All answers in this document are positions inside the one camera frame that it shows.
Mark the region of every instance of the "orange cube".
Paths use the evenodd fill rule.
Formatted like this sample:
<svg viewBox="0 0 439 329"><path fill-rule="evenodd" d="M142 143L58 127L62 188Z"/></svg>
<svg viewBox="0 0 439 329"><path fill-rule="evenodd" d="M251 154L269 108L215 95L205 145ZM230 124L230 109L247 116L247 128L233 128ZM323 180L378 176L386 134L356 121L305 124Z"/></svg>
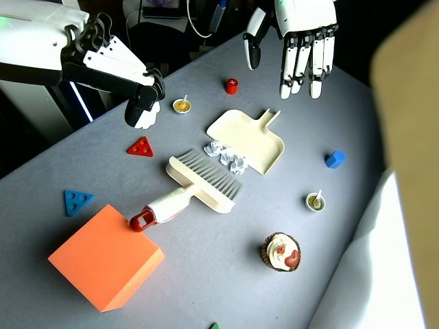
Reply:
<svg viewBox="0 0 439 329"><path fill-rule="evenodd" d="M165 255L106 205L49 261L99 311L122 307Z"/></svg>

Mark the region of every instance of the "blue triangular block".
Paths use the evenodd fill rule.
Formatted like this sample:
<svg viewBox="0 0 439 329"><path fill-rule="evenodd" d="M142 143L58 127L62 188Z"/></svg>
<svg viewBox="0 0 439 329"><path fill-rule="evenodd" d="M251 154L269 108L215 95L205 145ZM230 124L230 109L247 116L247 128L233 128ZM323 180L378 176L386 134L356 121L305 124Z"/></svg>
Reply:
<svg viewBox="0 0 439 329"><path fill-rule="evenodd" d="M66 200L67 216L74 216L78 211L83 209L86 204L95 199L95 196L87 193L65 190L64 198Z"/></svg>

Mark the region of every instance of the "gray table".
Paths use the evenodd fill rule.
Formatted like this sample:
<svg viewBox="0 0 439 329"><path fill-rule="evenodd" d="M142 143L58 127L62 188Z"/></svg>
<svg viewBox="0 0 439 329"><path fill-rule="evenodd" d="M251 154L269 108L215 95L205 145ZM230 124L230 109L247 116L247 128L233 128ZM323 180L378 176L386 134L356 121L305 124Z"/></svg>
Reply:
<svg viewBox="0 0 439 329"><path fill-rule="evenodd" d="M379 125L370 90L338 68L321 98L312 100L304 86L281 100L282 42L270 30L261 46L253 72L237 36L167 77L150 129L127 126L122 104L0 181L0 328L206 329L214 321L221 329L307 327L383 170ZM224 92L228 77L240 83L234 96ZM171 103L184 94L193 108L178 115ZM239 177L245 189L230 214L195 199L177 219L149 229L166 259L123 308L99 313L47 257L106 204L131 218L176 188L167 159L201 150L210 141L207 127L231 108L254 118L281 110L270 129L285 153L268 175L248 169ZM126 153L142 135L153 158ZM336 170L323 160L334 149L347 156ZM327 209L316 214L303 197L319 188ZM65 189L96 199L66 217ZM259 258L260 244L276 231L300 243L293 273Z"/></svg>

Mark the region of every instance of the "blue block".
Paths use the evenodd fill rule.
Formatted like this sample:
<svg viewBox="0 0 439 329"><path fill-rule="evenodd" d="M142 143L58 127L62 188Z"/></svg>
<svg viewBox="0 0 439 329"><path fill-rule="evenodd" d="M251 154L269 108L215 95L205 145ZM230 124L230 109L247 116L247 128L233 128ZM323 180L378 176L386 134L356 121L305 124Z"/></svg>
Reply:
<svg viewBox="0 0 439 329"><path fill-rule="evenodd" d="M65 190L64 198L66 201L67 216L74 216L77 212L83 209L85 205L95 199L95 196L87 193Z"/></svg>
<svg viewBox="0 0 439 329"><path fill-rule="evenodd" d="M346 160L346 156L341 151L335 151L327 159L326 164L329 168L335 169Z"/></svg>

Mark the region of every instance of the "red triangular block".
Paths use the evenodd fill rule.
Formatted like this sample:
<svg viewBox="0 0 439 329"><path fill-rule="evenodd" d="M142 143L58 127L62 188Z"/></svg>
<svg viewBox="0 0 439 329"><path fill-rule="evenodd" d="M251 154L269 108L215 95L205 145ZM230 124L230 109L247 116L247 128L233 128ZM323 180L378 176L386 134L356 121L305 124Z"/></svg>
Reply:
<svg viewBox="0 0 439 329"><path fill-rule="evenodd" d="M154 156L152 148L148 143L146 137L140 138L133 146L131 146L127 152L134 156Z"/></svg>

